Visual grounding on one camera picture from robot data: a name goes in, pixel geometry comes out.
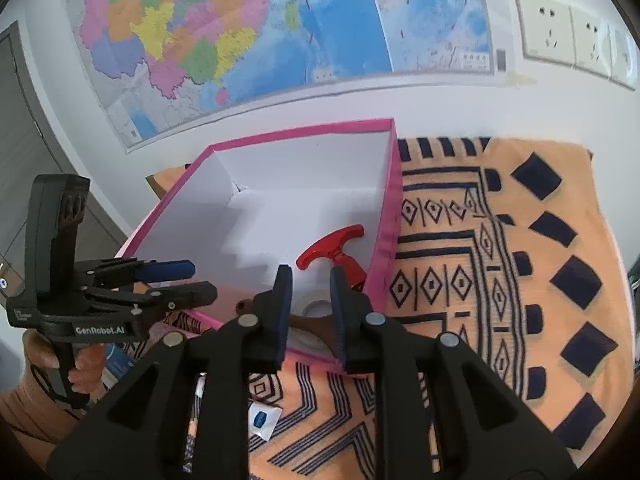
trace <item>wall switch panel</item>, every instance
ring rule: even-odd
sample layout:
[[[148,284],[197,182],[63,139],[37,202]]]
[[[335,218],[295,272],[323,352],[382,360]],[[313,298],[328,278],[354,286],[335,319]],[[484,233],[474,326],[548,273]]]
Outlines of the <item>wall switch panel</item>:
[[[574,20],[575,67],[611,77],[609,24],[588,12],[571,7]]]
[[[516,0],[524,55],[575,64],[574,31],[569,6],[553,0]]]
[[[634,39],[611,27],[611,78],[632,90],[638,84],[638,50]]]

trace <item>colorful province map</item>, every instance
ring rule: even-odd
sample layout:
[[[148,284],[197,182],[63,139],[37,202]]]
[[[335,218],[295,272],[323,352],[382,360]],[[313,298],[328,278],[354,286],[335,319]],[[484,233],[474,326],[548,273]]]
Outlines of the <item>colorful province map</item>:
[[[492,72],[483,0],[68,0],[67,10],[127,147],[308,85]]]

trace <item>metal bolt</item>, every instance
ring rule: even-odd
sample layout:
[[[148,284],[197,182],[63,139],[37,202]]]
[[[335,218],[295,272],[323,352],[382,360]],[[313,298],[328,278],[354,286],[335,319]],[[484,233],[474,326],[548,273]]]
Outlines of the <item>metal bolt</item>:
[[[369,312],[365,320],[367,321],[367,323],[373,326],[380,326],[386,323],[385,315],[380,314],[379,312]]]
[[[162,338],[162,342],[169,347],[178,346],[183,340],[184,336],[180,332],[169,332]]]
[[[455,335],[453,332],[445,332],[440,336],[440,342],[444,346],[453,348],[454,346],[458,346],[458,343],[460,343],[460,338],[457,335]]]
[[[256,326],[257,324],[258,316],[255,314],[242,314],[242,316],[238,318],[238,325],[244,326],[245,328]]]

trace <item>gray door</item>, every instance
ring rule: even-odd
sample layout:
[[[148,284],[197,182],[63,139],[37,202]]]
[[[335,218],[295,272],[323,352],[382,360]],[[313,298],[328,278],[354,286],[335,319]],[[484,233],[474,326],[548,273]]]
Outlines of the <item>gray door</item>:
[[[41,173],[61,173],[22,93],[10,38],[0,41],[0,292],[24,278],[24,235],[31,184]],[[119,243],[90,209],[78,230],[77,260],[111,258]]]

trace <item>tape roll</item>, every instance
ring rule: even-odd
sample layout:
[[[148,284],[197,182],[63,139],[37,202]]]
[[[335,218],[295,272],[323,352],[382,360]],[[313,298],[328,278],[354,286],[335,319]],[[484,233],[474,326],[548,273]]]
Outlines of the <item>tape roll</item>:
[[[305,294],[292,307],[291,313],[303,317],[327,316],[331,314],[331,294],[328,290],[315,290]],[[304,330],[290,328],[287,344],[311,355],[332,358],[327,345],[319,337]]]
[[[331,294],[328,290],[314,290],[305,294],[296,302],[291,313],[304,317],[328,316],[331,314]]]

